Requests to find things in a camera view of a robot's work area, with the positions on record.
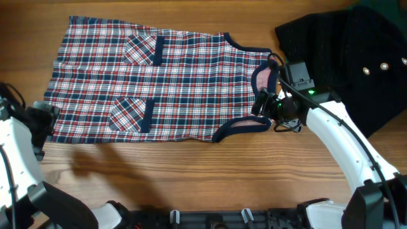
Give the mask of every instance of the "wood grain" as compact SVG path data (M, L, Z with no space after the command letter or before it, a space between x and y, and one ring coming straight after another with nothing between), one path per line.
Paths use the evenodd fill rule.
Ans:
M0 5L0 81L12 83L29 104L43 98L69 15L211 34L228 31L241 45L281 53L274 27L353 1L64 2ZM407 172L406 120L403 113L370 138L401 172ZM234 135L219 144L46 143L44 150L41 167L47 180L90 207L115 200L129 209L238 210L293 207L319 197L346 203L350 198L340 168L307 128L300 134Z

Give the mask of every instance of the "plaid fabric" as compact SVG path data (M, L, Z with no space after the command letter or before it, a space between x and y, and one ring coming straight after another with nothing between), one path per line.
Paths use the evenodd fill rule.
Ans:
M141 121L144 118L145 109L145 100L125 97L116 99L110 114L110 129L141 132Z
M151 65L154 59L156 36L131 35L127 38L124 62L135 65Z
M271 50L243 51L227 33L88 17L69 22L44 95L61 108L50 141L212 141L231 121L255 120L252 75ZM148 110L147 100L154 102Z

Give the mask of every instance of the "pocket flap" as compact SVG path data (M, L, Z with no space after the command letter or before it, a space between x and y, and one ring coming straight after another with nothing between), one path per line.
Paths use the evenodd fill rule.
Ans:
M109 128L116 131L148 133L154 100L120 97L114 101Z
M124 62L138 66L159 66L163 42L163 36L143 34L127 37Z

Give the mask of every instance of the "black cable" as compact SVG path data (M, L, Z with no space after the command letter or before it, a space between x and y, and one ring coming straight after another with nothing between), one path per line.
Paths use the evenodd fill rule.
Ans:
M13 223L13 229L17 228L17 221L16 221L16 214L15 214L15 208L16 208L16 193L15 193L15 186L14 186L14 179L13 179L13 172L11 171L11 165L10 162L8 161L8 157L6 155L6 152L4 152L3 147L0 145L0 153L4 161L4 167L6 168L6 173L7 173L7 179L8 179L8 185L10 186L10 195L11 195L11 222Z
M268 62L268 66L270 67L270 69L273 67L272 63L270 61L270 57L271 56L276 56L279 61L281 62L281 64L285 67L286 64L282 61L282 59L276 54L276 53L270 53L267 56L267 62ZM365 153L367 154L370 162L373 164L373 168L375 168L377 174L379 175L380 180L382 181L385 193L387 195L387 199L389 200L390 203L390 207L392 209L392 213L393 213L393 218L394 218L394 226L396 229L400 228L399 225L399 216L397 215L397 209L396 209L396 204L394 203L394 198L393 195L390 191L389 185L386 182L386 179L384 178L384 175L382 173L382 170L380 168L379 163L376 162L375 158L372 156L372 154L370 153L369 149L366 147L366 145L364 144L364 142L362 141L362 139L356 134L356 132L341 118L337 117L334 113L330 112L328 109L324 108L323 106L319 105L318 103L314 102L313 100L307 98L306 96L304 96L303 94L299 93L299 91L297 91L295 88L293 88L292 86L290 86L288 83L286 83L278 74L277 78L280 80L280 82L282 84L284 84L284 86L286 86L287 88L290 89L291 93L295 93L296 95L298 95L299 97L301 97L302 99L304 99L305 101L309 102L311 105L325 111L327 114L329 114L330 116L332 116L335 120L337 120L339 122L339 125L343 125L356 139L356 141L362 146L363 150L365 151Z

